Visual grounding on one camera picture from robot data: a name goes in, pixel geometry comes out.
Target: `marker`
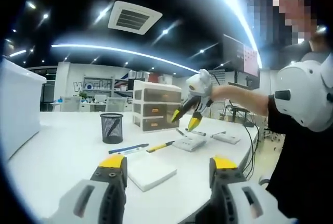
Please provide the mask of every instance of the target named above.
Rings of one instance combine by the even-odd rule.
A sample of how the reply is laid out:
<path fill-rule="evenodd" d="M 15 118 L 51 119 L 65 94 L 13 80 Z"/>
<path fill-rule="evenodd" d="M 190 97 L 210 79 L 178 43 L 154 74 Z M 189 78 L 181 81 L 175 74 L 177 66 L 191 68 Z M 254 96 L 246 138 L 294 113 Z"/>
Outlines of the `marker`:
<path fill-rule="evenodd" d="M 127 150 L 127 151 L 118 152 L 117 154 L 118 154 L 118 155 L 129 155 L 129 154 L 131 154 L 131 153 L 136 153 L 136 152 L 142 151 L 142 150 L 144 150 L 144 149 L 145 149 L 144 147 L 137 147 L 137 148 L 132 149 L 132 150 Z"/>
<path fill-rule="evenodd" d="M 172 143 L 174 143 L 174 141 L 172 142 L 167 142 L 167 143 L 163 143 L 161 145 L 155 146 L 155 147 L 151 147 L 150 149 L 147 150 L 148 153 L 152 153 L 155 152 L 156 150 L 160 150 L 161 148 L 170 146 Z"/>
<path fill-rule="evenodd" d="M 133 150 L 136 149 L 138 147 L 147 147 L 149 144 L 145 143 L 145 144 L 140 144 L 140 145 L 136 145 L 136 146 L 131 146 L 131 147 L 125 147 L 125 148 L 120 148 L 118 150 L 110 150 L 109 154 L 114 154 L 114 153 L 119 153 L 119 152 L 123 152 L 123 151 L 127 151 L 127 150 Z"/>
<path fill-rule="evenodd" d="M 182 131 L 180 131 L 179 129 L 176 129 L 177 130 L 177 132 L 179 133 L 179 134 L 181 134 L 182 136 L 184 136 L 184 137 L 187 137 L 187 135 L 186 134 L 184 134 Z"/>
<path fill-rule="evenodd" d="M 206 136 L 206 133 L 202 133 L 202 132 L 199 132 L 199 131 L 192 130 L 191 133 Z"/>

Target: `white desk surface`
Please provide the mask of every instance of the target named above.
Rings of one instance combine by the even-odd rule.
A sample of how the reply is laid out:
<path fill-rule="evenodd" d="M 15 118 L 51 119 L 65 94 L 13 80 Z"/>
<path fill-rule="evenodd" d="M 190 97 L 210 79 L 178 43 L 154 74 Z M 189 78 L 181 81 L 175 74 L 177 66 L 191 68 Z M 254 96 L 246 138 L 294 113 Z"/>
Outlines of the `white desk surface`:
<path fill-rule="evenodd" d="M 136 144 L 152 146 L 181 138 L 176 130 L 143 133 L 123 113 L 124 140 L 109 145 L 102 142 L 100 113 L 41 112 L 41 130 L 8 162 L 18 192 L 37 218 L 49 217 L 60 198 L 81 179 L 90 179 L 108 151 Z M 181 119 L 188 125 L 190 115 Z M 236 145 L 208 138 L 205 146 L 189 153 L 168 146 L 152 153 L 177 168 L 177 174 L 157 187 L 142 192 L 130 179 L 126 188 L 123 223 L 179 223 L 210 198 L 209 158 L 221 155 L 240 164 L 250 149 L 250 139 L 238 123 L 203 118 L 197 131 L 227 131 L 241 138 Z M 252 139 L 256 128 L 248 128 Z"/>

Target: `blue marker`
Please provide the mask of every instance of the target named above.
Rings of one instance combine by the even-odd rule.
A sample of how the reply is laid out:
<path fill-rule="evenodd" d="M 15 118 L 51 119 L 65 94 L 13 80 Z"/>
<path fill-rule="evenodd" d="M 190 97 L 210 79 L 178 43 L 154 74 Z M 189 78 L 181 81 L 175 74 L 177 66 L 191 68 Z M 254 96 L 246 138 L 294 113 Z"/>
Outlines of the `blue marker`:
<path fill-rule="evenodd" d="M 109 154 L 114 154 L 114 153 L 119 153 L 119 152 L 123 152 L 123 151 L 127 151 L 127 150 L 133 150 L 136 149 L 138 147 L 147 147 L 149 144 L 145 143 L 145 144 L 140 144 L 140 145 L 136 145 L 136 146 L 131 146 L 131 147 L 124 147 L 124 148 L 120 148 L 118 150 L 110 150 Z"/>

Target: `black cable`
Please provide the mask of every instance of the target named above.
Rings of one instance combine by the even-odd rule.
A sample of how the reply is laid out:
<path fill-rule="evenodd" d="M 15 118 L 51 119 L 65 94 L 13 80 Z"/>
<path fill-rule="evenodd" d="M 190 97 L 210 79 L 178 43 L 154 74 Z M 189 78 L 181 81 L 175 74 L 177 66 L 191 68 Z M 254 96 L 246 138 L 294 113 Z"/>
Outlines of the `black cable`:
<path fill-rule="evenodd" d="M 213 74 L 213 73 L 210 73 L 212 76 L 214 76 L 215 77 L 215 80 L 217 81 L 217 83 L 218 83 L 218 85 L 220 85 L 220 82 L 218 81 L 218 79 L 217 79 L 217 77 L 216 77 L 216 75 L 215 74 Z"/>
<path fill-rule="evenodd" d="M 249 172 L 248 175 L 246 176 L 246 179 L 247 179 L 247 180 L 250 180 L 250 179 L 252 178 L 253 174 L 254 174 L 255 155 L 257 154 L 257 149 L 258 149 L 258 146 L 259 146 L 259 135 L 260 135 L 259 128 L 258 128 L 257 124 L 254 123 L 254 121 L 253 121 L 253 117 L 252 117 L 252 122 L 253 122 L 253 124 L 255 125 L 255 127 L 257 128 L 258 137 L 257 137 L 257 143 L 256 143 L 256 145 L 255 145 L 255 149 L 254 149 L 254 155 L 253 155 L 253 170 L 252 170 L 252 172 L 251 172 L 251 170 L 250 170 L 250 172 Z"/>
<path fill-rule="evenodd" d="M 250 137 L 250 141 L 251 141 L 251 149 L 252 149 L 252 157 L 250 159 L 250 162 L 245 166 L 245 168 L 243 169 L 243 172 L 249 167 L 249 165 L 251 164 L 251 169 L 250 169 L 250 172 L 252 171 L 252 168 L 253 168 L 253 157 L 254 157 L 254 148 L 253 148 L 253 141 L 252 141 L 252 137 L 250 135 L 250 132 L 249 130 L 247 129 L 247 127 L 244 126 L 244 128 L 246 129 L 246 131 L 248 132 L 249 134 L 249 137 Z"/>

